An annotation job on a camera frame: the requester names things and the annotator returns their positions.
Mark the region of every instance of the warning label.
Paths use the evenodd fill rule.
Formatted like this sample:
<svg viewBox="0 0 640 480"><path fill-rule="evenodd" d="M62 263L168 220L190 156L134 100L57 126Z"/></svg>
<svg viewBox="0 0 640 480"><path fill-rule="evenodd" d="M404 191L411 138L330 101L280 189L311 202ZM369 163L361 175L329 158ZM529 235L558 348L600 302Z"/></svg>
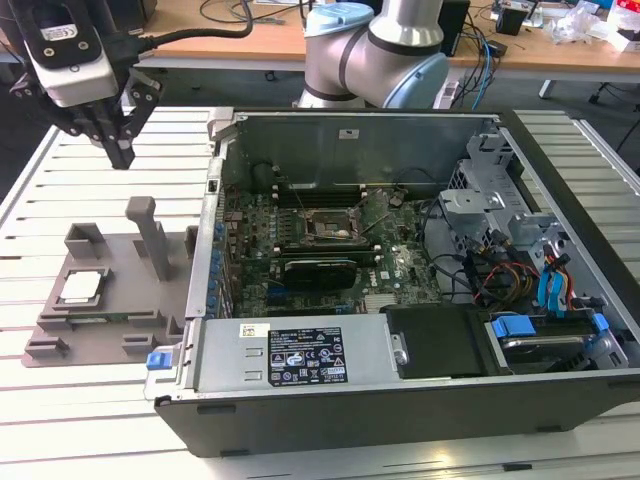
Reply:
<svg viewBox="0 0 640 480"><path fill-rule="evenodd" d="M270 330L268 379L274 387L346 382L341 329Z"/></svg>

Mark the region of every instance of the blue latch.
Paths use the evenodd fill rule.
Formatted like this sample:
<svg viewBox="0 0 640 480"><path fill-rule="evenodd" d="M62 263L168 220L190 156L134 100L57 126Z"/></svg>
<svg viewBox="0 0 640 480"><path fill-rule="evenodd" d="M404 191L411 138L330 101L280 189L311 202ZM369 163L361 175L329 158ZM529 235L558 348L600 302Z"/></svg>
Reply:
<svg viewBox="0 0 640 480"><path fill-rule="evenodd" d="M607 322L607 319L604 318L604 315L601 313L594 313L592 319L593 324L598 329L598 333L609 330L609 322Z"/></svg>
<svg viewBox="0 0 640 480"><path fill-rule="evenodd" d="M151 352L147 356L147 370L171 369L171 352Z"/></svg>
<svg viewBox="0 0 640 480"><path fill-rule="evenodd" d="M503 315L491 322L496 337L525 337L536 334L527 315Z"/></svg>

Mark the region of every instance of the wooden desk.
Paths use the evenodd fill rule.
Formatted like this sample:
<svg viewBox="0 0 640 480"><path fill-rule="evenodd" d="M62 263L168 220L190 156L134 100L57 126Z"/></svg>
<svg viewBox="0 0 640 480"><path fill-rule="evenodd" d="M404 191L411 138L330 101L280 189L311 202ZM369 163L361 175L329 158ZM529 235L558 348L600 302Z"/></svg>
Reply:
<svg viewBox="0 0 640 480"><path fill-rule="evenodd" d="M495 23L478 15L487 0L472 0L470 10L476 25L500 43L508 45L499 75L521 78L585 81L640 81L640 54L616 52L608 43L595 40L592 45L553 45L540 29L523 28L516 37L495 33ZM158 9L147 26L147 33L158 35L194 27L240 28L211 22L200 16L200 0L158 0ZM279 7L254 6L259 15ZM231 19L224 3L214 3L210 15ZM145 65L192 68L239 68L264 70L304 70L305 45L297 9L280 16L285 25L256 25L244 39L194 38L164 45ZM477 51L469 39L463 39L455 57L450 59L454 72L464 72L477 62Z"/></svg>

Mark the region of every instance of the white sticker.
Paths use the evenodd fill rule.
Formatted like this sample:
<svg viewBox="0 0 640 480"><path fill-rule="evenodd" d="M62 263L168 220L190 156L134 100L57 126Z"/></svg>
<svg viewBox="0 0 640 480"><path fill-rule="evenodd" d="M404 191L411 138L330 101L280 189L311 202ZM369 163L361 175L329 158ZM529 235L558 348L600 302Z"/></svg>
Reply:
<svg viewBox="0 0 640 480"><path fill-rule="evenodd" d="M78 27L75 24L60 25L58 27L41 28L42 37L48 42L57 42L75 38L78 35Z"/></svg>
<svg viewBox="0 0 640 480"><path fill-rule="evenodd" d="M338 132L340 140L357 140L360 137L360 130L342 129Z"/></svg>
<svg viewBox="0 0 640 480"><path fill-rule="evenodd" d="M270 323L241 323L240 338L266 337L270 329Z"/></svg>

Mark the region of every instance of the black box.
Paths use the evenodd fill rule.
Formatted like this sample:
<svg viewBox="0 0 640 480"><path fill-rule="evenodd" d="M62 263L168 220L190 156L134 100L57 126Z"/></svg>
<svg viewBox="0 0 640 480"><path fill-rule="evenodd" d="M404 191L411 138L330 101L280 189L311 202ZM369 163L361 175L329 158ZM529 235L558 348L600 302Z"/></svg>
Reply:
<svg viewBox="0 0 640 480"><path fill-rule="evenodd" d="M156 10L157 0L107 0L111 16L120 32L140 30Z"/></svg>
<svg viewBox="0 0 640 480"><path fill-rule="evenodd" d="M469 11L470 0L444 0L438 17L438 24L444 33L440 51L447 57L453 57L458 48L464 20Z"/></svg>

